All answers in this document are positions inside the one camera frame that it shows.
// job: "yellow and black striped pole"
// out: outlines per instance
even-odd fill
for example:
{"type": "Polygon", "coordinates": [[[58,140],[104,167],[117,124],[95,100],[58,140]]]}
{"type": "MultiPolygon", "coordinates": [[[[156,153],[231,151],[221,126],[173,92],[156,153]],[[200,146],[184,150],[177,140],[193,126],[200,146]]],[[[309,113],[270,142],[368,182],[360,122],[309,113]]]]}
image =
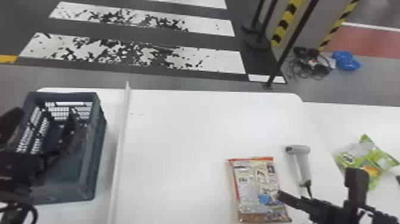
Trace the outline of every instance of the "yellow and black striped pole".
{"type": "Polygon", "coordinates": [[[349,14],[353,11],[353,9],[357,5],[358,1],[359,0],[353,0],[353,1],[350,2],[350,4],[348,4],[346,6],[346,8],[342,12],[342,15],[334,23],[334,25],[330,29],[328,35],[326,35],[326,37],[322,41],[322,43],[321,43],[320,47],[318,48],[318,50],[322,51],[325,48],[325,46],[328,45],[328,43],[330,42],[330,40],[332,40],[332,38],[335,35],[335,33],[337,32],[337,30],[342,26],[342,23],[344,21],[346,21],[347,16],[349,16],[349,14]]]}
{"type": "Polygon", "coordinates": [[[283,13],[282,19],[279,21],[278,27],[275,30],[274,36],[271,40],[273,47],[278,47],[284,38],[290,24],[295,17],[295,14],[304,0],[290,0],[286,10],[283,13]]]}

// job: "green package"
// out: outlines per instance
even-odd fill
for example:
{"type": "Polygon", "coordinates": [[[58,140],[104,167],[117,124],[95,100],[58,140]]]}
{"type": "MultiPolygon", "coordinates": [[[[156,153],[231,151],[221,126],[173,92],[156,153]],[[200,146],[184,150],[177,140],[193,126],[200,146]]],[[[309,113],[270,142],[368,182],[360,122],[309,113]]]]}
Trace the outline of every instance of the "green package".
{"type": "Polygon", "coordinates": [[[379,178],[390,168],[400,164],[398,160],[376,146],[367,135],[363,135],[359,143],[339,151],[334,157],[337,165],[343,170],[347,167],[365,170],[370,175],[369,190],[377,186],[379,178]]]}

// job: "pole base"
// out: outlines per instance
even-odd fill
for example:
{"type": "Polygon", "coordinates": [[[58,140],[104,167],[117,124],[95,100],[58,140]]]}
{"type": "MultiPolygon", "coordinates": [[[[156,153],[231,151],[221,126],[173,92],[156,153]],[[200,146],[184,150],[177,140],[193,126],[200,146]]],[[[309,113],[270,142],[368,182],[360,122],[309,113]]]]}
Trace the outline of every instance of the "pole base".
{"type": "Polygon", "coordinates": [[[258,34],[250,34],[246,36],[246,43],[257,51],[270,51],[271,41],[264,37],[260,42],[257,41],[258,34]]]}
{"type": "Polygon", "coordinates": [[[245,33],[258,33],[261,30],[261,25],[259,22],[257,22],[255,24],[254,27],[251,27],[251,22],[252,20],[246,20],[243,24],[242,24],[242,30],[245,33]]]}
{"type": "Polygon", "coordinates": [[[274,90],[271,85],[268,85],[266,82],[262,83],[262,88],[267,91],[274,90]]]}

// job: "blue object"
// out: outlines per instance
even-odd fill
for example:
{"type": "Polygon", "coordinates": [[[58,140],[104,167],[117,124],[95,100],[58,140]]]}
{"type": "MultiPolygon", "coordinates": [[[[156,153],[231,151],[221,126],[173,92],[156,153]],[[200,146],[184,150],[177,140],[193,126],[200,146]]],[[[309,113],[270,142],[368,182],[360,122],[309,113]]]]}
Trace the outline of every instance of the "blue object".
{"type": "Polygon", "coordinates": [[[337,61],[337,66],[342,70],[355,71],[361,67],[361,64],[348,51],[335,51],[332,58],[337,61]]]}
{"type": "Polygon", "coordinates": [[[260,202],[260,204],[268,204],[271,203],[273,200],[272,197],[269,195],[259,195],[258,201],[260,202]]]}

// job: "yellow floor line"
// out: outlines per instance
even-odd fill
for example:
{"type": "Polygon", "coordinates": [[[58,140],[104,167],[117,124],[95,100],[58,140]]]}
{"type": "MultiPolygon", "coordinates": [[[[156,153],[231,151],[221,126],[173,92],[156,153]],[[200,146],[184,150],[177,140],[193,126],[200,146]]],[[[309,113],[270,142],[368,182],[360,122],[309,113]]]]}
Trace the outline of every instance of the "yellow floor line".
{"type": "Polygon", "coordinates": [[[0,63],[14,63],[18,58],[17,55],[2,55],[0,54],[0,63]]]}

